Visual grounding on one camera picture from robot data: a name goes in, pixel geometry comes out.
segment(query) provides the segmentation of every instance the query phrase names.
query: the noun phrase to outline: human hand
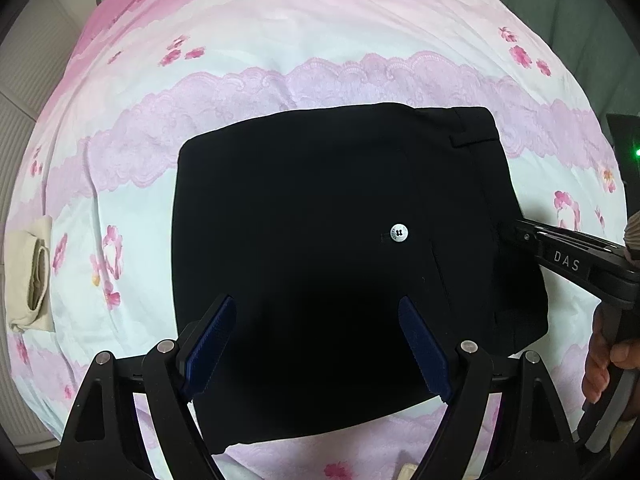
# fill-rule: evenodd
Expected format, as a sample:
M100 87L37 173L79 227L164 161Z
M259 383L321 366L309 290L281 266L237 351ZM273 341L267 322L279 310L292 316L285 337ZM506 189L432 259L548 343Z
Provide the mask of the human hand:
M598 307L593 314L593 333L589 341L589 352L582 378L582 392L589 402L598 402L609 384L607 367L611 363L625 370L640 368L640 339L617 343L613 348L609 348L609 344L602 335L602 309ZM640 386L636 384L622 420L630 420L638 415L640 415Z

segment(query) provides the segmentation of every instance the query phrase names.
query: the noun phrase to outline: pink floral bedsheet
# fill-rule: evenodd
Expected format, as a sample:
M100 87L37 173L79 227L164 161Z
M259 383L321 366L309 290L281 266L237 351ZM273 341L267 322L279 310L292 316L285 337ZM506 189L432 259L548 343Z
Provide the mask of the pink floral bedsheet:
M47 427L62 436L96 353L135 355L176 337L170 232L185 140L281 110L385 101L489 108L526 216L622 240L620 174L582 89L497 0L105 0L36 124L7 224L54 219L56 333L9 334L12 376ZM532 347L575 426L596 302L545 279L551 328ZM136 402L156 475L169 478ZM470 474L496 408L492 399ZM443 409L433 399L215 459L229 479L391 480L420 460Z

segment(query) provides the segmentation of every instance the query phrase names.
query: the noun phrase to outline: finger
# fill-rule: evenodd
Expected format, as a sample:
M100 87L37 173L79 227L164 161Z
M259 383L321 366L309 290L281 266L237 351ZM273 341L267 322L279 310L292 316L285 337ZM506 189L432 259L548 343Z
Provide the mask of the finger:
M625 370L640 368L640 339L623 341L613 345L610 358L618 368Z
M582 378L582 394L591 404L595 404L600 400L602 392L591 384L587 376L584 376Z
M602 307L597 306L593 311L593 323L591 324L591 330L594 334L602 332Z
M640 262L638 260L633 260L631 258L631 254L629 253L628 249L625 247L625 258L626 260L633 265L634 267L637 267L638 269L640 269Z
M609 366L609 345L601 333L593 333L589 339L589 355L600 368Z
M609 371L606 368L600 368L596 361L587 357L584 364L584 376L596 388L596 391L602 393L609 384Z

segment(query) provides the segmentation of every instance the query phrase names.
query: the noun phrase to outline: white button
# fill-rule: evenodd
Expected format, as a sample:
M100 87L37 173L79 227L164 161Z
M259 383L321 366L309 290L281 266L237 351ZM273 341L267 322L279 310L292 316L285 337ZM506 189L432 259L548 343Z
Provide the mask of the white button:
M391 238L395 242L404 242L409 236L409 229L406 225L396 224L391 228Z

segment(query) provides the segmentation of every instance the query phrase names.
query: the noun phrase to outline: metal screw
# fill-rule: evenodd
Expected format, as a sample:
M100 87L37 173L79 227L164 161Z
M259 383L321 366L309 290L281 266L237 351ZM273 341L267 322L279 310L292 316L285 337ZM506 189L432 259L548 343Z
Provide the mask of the metal screw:
M156 348L158 348L158 351L161 354L166 354L167 352L173 350L174 346L175 345L173 341L171 341L170 339L165 339L164 341L159 342Z
M109 354L109 352L100 352L95 357L95 362L97 362L99 365L103 365L109 362L109 359L111 359L111 355Z
M533 364L540 362L540 355L538 354L538 352L534 352L533 350L529 350L526 354L524 354L524 358Z
M473 341L469 341L469 340L463 341L462 343L460 343L460 348L462 348L463 351L465 351L468 354L473 354L474 352L478 351L478 345Z

